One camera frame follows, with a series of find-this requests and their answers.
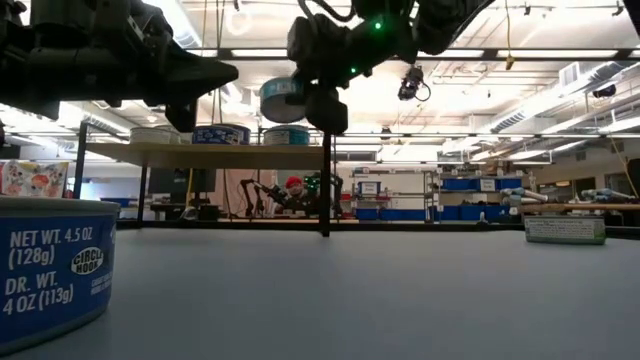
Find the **table surface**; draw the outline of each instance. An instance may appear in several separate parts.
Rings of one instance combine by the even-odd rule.
[[[7,359],[638,359],[640,242],[118,233],[108,312]]]

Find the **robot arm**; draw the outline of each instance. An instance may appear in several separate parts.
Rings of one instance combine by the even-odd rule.
[[[166,105],[182,132],[195,126],[197,99],[238,70],[183,50],[162,11],[141,0],[0,0],[0,102],[52,119],[60,101],[143,99]]]
[[[264,193],[266,193],[268,197],[270,197],[271,199],[273,199],[273,201],[276,202],[276,204],[285,206],[287,201],[287,194],[284,193],[278,186],[269,188],[268,186],[263,185],[253,179],[240,180],[240,186],[242,186],[242,191],[244,192],[244,197],[247,201],[247,209],[245,210],[245,216],[247,217],[252,216],[253,209],[254,209],[253,202],[251,201],[251,197],[249,196],[249,190],[247,190],[247,185],[249,184],[253,184],[254,189],[256,191],[256,196],[258,199],[258,206],[257,206],[258,211],[264,210],[264,206],[262,205],[262,199],[260,198],[260,191],[263,191]]]
[[[324,0],[313,1],[328,6]],[[298,17],[289,30],[287,56],[297,65],[293,78],[302,90],[287,103],[304,106],[312,125],[339,135],[348,128],[348,110],[338,101],[336,87],[370,76],[375,66],[394,56],[414,64],[419,50],[442,53],[493,0],[352,0],[352,12],[364,19],[353,29],[312,14],[305,0],[298,3],[306,18]],[[638,1],[624,3],[640,32]],[[414,4],[417,15],[411,18]]]

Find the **ceiling beam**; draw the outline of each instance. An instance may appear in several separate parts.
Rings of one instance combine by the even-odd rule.
[[[191,48],[194,54],[205,50],[212,57],[223,61],[289,61],[286,48]],[[636,48],[610,49],[560,49],[560,48],[516,48],[511,49],[516,62],[563,62],[563,61],[640,61],[640,50]],[[506,61],[506,48],[452,48],[440,55],[418,54],[418,61]],[[390,61],[400,61],[392,57]]]

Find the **ceiling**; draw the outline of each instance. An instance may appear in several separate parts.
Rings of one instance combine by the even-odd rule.
[[[243,0],[240,11],[232,0],[219,0],[216,11],[213,0],[145,0],[161,6],[174,29],[185,28],[196,39],[190,47],[215,48],[283,48],[289,27],[295,17],[303,16],[297,0]],[[329,0],[338,12],[347,13],[349,0]],[[320,11],[309,2],[313,11]],[[510,42],[517,48],[630,48],[640,44],[626,11],[617,10],[615,0],[509,0],[511,20]],[[527,13],[525,6],[530,6]],[[224,18],[217,21],[224,9]],[[217,41],[217,25],[221,24],[221,41]],[[496,1],[483,11],[453,44],[454,48],[506,48],[507,12],[504,2]],[[232,61],[240,72],[233,83],[233,94],[223,101],[223,121],[257,128],[256,95],[265,81],[289,76],[295,64],[286,60]],[[349,106],[349,132],[379,131],[381,126],[395,127],[398,132],[474,132],[500,114],[528,101],[558,82],[558,71],[569,62],[518,62],[509,71],[501,62],[421,61],[425,82],[431,89],[426,102],[401,102],[398,88],[409,66],[399,61],[383,63],[370,78],[354,79],[348,90],[340,91],[341,101]],[[620,79],[619,94],[623,98],[634,93],[639,85],[635,71]],[[562,104],[547,109],[539,117],[556,123],[583,114],[594,107],[616,99],[595,99],[593,96],[567,98]],[[219,122],[214,112],[213,96],[200,99],[198,123]],[[149,109],[141,101],[126,101],[119,109],[102,102],[85,103],[83,110],[108,119],[120,127],[166,125],[161,113]],[[529,121],[522,132],[543,130]],[[271,126],[268,121],[263,125]]]

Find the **shelving unit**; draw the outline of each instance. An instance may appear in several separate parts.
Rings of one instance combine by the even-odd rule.
[[[331,136],[328,134],[323,136],[321,147],[155,143],[105,144],[87,143],[90,127],[95,126],[86,121],[80,124],[75,178],[83,178],[85,153],[87,151],[142,167],[137,227],[143,227],[144,198],[149,167],[169,169],[321,170],[320,214],[317,223],[320,233],[324,237],[329,236]],[[112,134],[112,136],[122,139],[117,134]],[[76,181],[73,189],[74,198],[80,198],[81,188],[82,181]]]
[[[452,208],[445,208],[445,207],[459,207],[460,205],[446,205],[446,204],[442,204],[442,198],[443,196],[447,196],[447,195],[452,195],[452,194],[462,194],[462,195],[477,195],[477,194],[485,194],[487,196],[490,195],[496,195],[500,193],[500,190],[502,188],[502,186],[500,185],[499,181],[500,180],[512,180],[512,179],[518,179],[518,178],[522,178],[523,174],[515,174],[515,175],[504,175],[504,176],[489,176],[489,175],[482,175],[482,173],[479,172],[456,172],[456,173],[438,173],[438,172],[431,172],[426,176],[426,192],[425,192],[425,203],[426,208],[427,209],[432,209],[435,208],[434,211],[432,212],[431,210],[428,211],[428,218],[431,221],[434,222],[440,222],[442,223],[447,222],[447,223],[464,223],[464,222],[472,222],[475,223],[478,220],[480,220],[480,213],[484,212],[485,216],[487,218],[489,218],[489,214],[487,214],[487,209],[479,209],[478,207],[481,207],[483,205],[462,205],[462,206],[468,206],[465,208],[458,208],[458,215],[459,217],[455,217],[455,216],[451,216],[453,215],[452,212],[454,211],[454,209]],[[478,180],[480,183],[477,184],[480,189],[443,189],[444,181],[446,179],[456,179],[456,180],[461,180],[461,181],[469,181],[469,180]],[[494,201],[490,201],[488,198],[484,201],[486,202],[495,202],[498,201],[499,199],[495,199]],[[468,217],[469,212],[472,214],[475,214],[476,212],[478,212],[478,219],[466,219],[466,217]]]

